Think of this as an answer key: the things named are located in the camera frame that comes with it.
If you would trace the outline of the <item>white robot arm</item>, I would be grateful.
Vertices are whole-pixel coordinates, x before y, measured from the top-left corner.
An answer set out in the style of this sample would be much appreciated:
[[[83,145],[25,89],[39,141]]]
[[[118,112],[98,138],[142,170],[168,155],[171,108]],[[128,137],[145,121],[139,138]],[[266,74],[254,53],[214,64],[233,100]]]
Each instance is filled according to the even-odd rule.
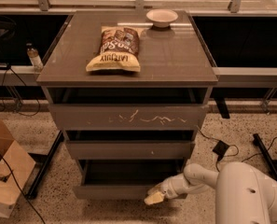
[[[215,224],[277,224],[277,181],[244,162],[230,162],[219,172],[188,164],[181,174],[150,189],[145,203],[209,188],[215,190]]]

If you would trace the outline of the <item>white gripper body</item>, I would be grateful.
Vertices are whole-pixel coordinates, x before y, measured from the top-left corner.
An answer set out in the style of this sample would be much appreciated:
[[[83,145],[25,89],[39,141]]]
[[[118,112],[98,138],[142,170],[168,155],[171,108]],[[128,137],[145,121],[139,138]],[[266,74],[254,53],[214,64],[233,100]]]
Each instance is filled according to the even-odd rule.
[[[186,180],[183,174],[175,175],[166,178],[160,184],[160,191],[167,199],[175,199],[180,195],[187,194],[190,183]]]

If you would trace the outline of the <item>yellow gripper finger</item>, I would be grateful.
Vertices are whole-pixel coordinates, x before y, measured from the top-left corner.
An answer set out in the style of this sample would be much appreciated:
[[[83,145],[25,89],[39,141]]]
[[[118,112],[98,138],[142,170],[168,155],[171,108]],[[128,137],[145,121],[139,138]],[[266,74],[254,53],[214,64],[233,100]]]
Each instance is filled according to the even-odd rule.
[[[150,192],[144,199],[146,205],[162,203],[165,195],[161,191]]]
[[[147,191],[147,194],[148,195],[152,195],[156,192],[161,192],[161,183],[158,183],[156,186],[154,186],[153,188],[149,189]]]

